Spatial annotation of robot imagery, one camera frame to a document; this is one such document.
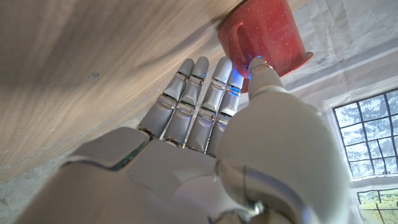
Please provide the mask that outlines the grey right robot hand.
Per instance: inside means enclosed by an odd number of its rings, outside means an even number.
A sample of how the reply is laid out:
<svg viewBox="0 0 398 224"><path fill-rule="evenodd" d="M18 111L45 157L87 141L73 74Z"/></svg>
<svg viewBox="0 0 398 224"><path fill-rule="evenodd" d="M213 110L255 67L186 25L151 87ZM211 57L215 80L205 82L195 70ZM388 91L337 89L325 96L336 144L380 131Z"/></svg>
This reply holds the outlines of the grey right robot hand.
<svg viewBox="0 0 398 224"><path fill-rule="evenodd" d="M18 223L346 223L349 175L321 114L262 57L243 79L222 58L202 104L205 57L186 60L136 129L82 144Z"/></svg>

